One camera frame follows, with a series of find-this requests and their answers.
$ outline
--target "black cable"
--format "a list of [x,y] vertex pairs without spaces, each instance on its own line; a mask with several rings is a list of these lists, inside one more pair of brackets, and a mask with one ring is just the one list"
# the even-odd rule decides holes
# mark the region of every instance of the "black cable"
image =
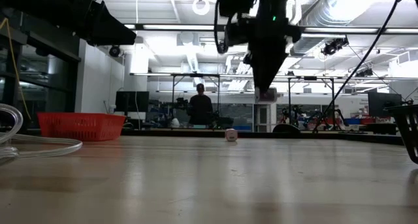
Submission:
[[[350,49],[351,49],[351,51],[353,51],[353,53],[361,60],[361,57],[354,51],[354,49],[350,46],[350,45],[348,45],[349,47],[350,47]],[[374,75],[376,75],[378,78],[380,78],[380,76],[378,76],[373,70],[372,70],[372,72],[373,72],[373,74]],[[384,81],[383,79],[380,79],[384,84],[386,84],[387,85],[387,87],[389,88],[389,89],[391,89],[392,91],[394,91],[396,94],[399,94],[395,89],[393,89],[391,86],[389,86],[389,84],[388,83],[386,83],[386,81]]]
[[415,93],[415,91],[418,89],[418,87],[416,87],[404,100],[408,101],[408,97],[410,97],[413,93]]
[[354,74],[357,72],[357,70],[361,67],[361,65],[364,63],[364,61],[367,59],[367,57],[369,56],[370,52],[372,52],[374,46],[376,45],[376,43],[378,42],[380,36],[383,34],[383,32],[386,29],[386,25],[389,23],[389,20],[392,18],[393,12],[396,9],[396,6],[398,5],[398,3],[400,2],[400,0],[394,0],[393,6],[391,11],[389,12],[389,14],[387,15],[387,18],[385,20],[385,22],[383,23],[383,25],[381,26],[381,28],[378,31],[378,35],[376,36],[375,40],[373,41],[372,45],[370,46],[370,48],[368,49],[366,55],[364,55],[364,57],[361,59],[360,63],[356,66],[356,68],[354,69],[354,71],[350,74],[350,76],[348,76],[347,80],[342,84],[341,88],[338,90],[337,94],[334,96],[334,98],[332,99],[332,101],[329,103],[328,107],[325,109],[325,111],[322,113],[319,121],[316,123],[315,128],[313,129],[313,133],[317,132],[317,128],[319,126],[319,124],[321,123],[323,117],[327,114],[327,111],[329,110],[329,108],[332,106],[333,103],[335,103],[335,99],[339,96],[339,94],[341,93],[341,91],[344,89],[344,87],[347,85],[347,83],[350,81],[350,79],[354,76]]
[[214,36],[215,36],[216,50],[219,54],[221,54],[222,50],[221,50],[221,46],[219,44],[219,40],[217,38],[217,14],[218,14],[218,9],[219,9],[219,0],[216,0],[216,3],[215,3],[215,19],[214,19]]

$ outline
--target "ceiling light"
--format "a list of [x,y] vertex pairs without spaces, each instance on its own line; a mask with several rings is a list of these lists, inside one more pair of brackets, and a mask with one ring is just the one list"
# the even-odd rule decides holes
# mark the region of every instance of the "ceiling light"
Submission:
[[134,76],[171,76],[169,73],[131,73]]
[[256,0],[256,2],[253,5],[253,7],[249,10],[248,15],[251,16],[251,17],[256,17],[257,12],[259,10],[259,5],[260,5],[260,0]]
[[213,37],[199,37],[199,42],[215,42]]
[[[197,8],[197,3],[202,1],[204,3],[203,8]],[[210,5],[208,0],[194,0],[191,8],[193,9],[193,12],[197,15],[204,16],[206,15],[210,10]]]
[[385,34],[418,34],[418,29],[416,28],[388,28],[385,30]]
[[[156,90],[156,93],[194,93],[195,91],[171,91],[171,90]],[[211,94],[215,93],[218,94],[216,91],[212,92],[205,92],[205,94]],[[220,94],[254,94],[254,92],[248,92],[248,91],[220,91]]]
[[309,34],[303,33],[303,38],[345,38],[345,35],[333,35],[333,34]]
[[125,27],[128,29],[135,29],[135,25],[133,24],[125,24]]
[[219,77],[233,77],[233,78],[253,78],[251,74],[220,74]]
[[145,30],[213,31],[212,25],[144,25]]
[[356,28],[356,27],[306,27],[303,33],[334,33],[334,34],[373,34],[378,28]]

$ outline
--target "blue bin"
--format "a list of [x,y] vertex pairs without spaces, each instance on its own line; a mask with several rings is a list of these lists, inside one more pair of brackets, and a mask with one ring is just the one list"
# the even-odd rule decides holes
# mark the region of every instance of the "blue bin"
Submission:
[[359,125],[360,119],[346,119],[346,123],[349,125]]

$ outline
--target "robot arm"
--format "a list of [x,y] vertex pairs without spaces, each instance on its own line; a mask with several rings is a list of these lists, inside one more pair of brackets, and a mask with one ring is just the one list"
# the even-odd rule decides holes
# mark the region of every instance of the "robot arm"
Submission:
[[248,52],[243,60],[253,68],[255,88],[260,94],[267,92],[277,72],[288,54],[285,52],[287,37],[296,42],[300,39],[300,29],[289,25],[286,18],[287,0],[259,0],[255,18],[247,14],[256,0],[217,0],[219,14],[228,18],[225,40],[216,41],[217,50],[224,54],[228,47],[248,43]]

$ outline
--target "computer monitor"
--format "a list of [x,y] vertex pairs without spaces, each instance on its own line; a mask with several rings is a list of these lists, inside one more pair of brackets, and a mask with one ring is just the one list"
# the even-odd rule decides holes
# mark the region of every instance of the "computer monitor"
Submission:
[[150,92],[148,91],[118,91],[116,92],[116,111],[147,112]]
[[394,93],[368,92],[368,110],[370,116],[389,117],[391,116],[386,107],[401,106],[402,96]]

